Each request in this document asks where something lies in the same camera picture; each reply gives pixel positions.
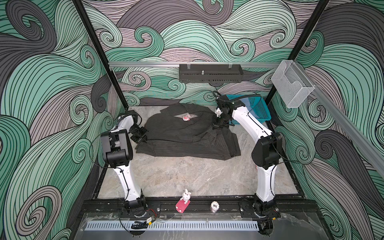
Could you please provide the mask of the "dark grey pinstriped shirt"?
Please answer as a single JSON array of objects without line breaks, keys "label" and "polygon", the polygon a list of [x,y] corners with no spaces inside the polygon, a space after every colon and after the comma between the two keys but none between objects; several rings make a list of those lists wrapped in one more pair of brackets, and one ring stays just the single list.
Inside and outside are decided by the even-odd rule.
[{"label": "dark grey pinstriped shirt", "polygon": [[[185,114],[192,116],[183,121]],[[229,160],[241,155],[237,135],[228,128],[213,129],[216,116],[207,107],[176,104],[151,116],[145,123],[147,140],[136,147],[138,154],[154,157],[195,157]]]}]

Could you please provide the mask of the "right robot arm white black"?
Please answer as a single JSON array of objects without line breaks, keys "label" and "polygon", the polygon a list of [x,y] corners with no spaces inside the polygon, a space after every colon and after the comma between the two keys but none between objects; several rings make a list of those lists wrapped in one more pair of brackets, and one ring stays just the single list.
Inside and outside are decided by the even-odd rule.
[{"label": "right robot arm white black", "polygon": [[253,209],[260,217],[276,218],[280,212],[277,210],[275,200],[275,175],[277,165],[282,159],[282,140],[279,133],[275,133],[260,123],[247,108],[241,96],[230,100],[228,96],[213,92],[216,98],[216,116],[213,118],[213,129],[224,129],[230,122],[237,121],[252,137],[255,142],[251,154],[258,170],[258,185]]}]

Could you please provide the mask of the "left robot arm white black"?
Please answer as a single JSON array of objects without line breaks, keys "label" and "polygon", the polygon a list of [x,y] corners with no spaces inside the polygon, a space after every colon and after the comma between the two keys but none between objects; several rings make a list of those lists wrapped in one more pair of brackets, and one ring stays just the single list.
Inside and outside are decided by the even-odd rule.
[{"label": "left robot arm white black", "polygon": [[101,133],[95,140],[101,143],[103,161],[117,174],[124,191],[124,207],[129,213],[141,215],[147,210],[145,196],[131,171],[134,151],[131,141],[140,143],[147,137],[147,130],[140,127],[136,111],[126,111],[118,117],[117,125]]}]

